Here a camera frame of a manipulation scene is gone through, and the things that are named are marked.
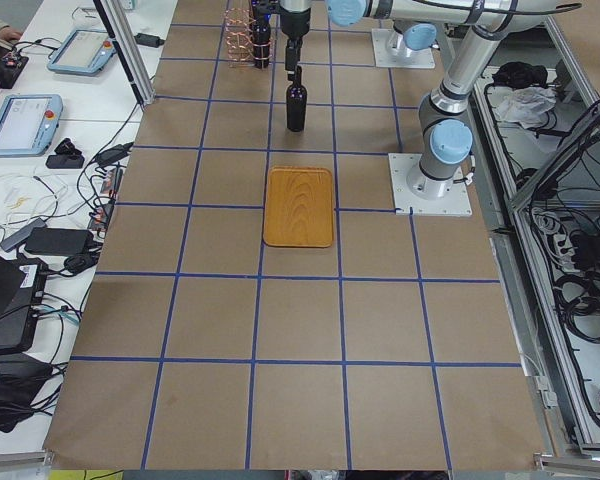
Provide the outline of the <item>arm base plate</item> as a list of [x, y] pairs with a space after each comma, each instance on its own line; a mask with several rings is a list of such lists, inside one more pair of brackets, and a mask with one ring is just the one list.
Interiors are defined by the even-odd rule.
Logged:
[[460, 166], [446, 180], [432, 180], [420, 169], [419, 153], [390, 153], [394, 211], [397, 215], [470, 217], [472, 207]]
[[379, 68], [434, 69], [432, 48], [410, 49], [404, 36], [393, 29], [371, 31], [375, 66]]

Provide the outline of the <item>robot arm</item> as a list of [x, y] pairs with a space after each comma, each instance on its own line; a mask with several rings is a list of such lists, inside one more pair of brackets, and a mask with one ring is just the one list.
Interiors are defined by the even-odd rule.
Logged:
[[370, 1], [377, 19], [467, 25], [468, 32], [443, 80], [419, 107], [424, 152], [407, 174], [409, 189], [426, 200], [444, 197], [459, 165], [469, 156], [473, 134], [464, 123], [468, 97], [501, 41], [547, 17], [582, 6], [568, 1]]
[[[381, 68], [433, 69], [433, 46], [437, 28], [426, 22], [404, 19], [390, 12], [390, 1], [327, 1], [325, 8], [332, 23], [349, 27], [365, 17], [393, 21], [390, 29], [374, 28], [372, 45], [375, 65]], [[280, 1], [281, 29], [287, 37], [285, 69], [294, 74], [301, 58], [303, 37], [310, 29], [310, 1]]]

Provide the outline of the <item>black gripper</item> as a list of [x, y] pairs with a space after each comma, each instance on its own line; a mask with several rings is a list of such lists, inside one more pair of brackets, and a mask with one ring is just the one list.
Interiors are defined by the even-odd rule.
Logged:
[[295, 71], [300, 62], [300, 41], [310, 30], [311, 10], [279, 12], [282, 32], [287, 36], [285, 47], [285, 70]]

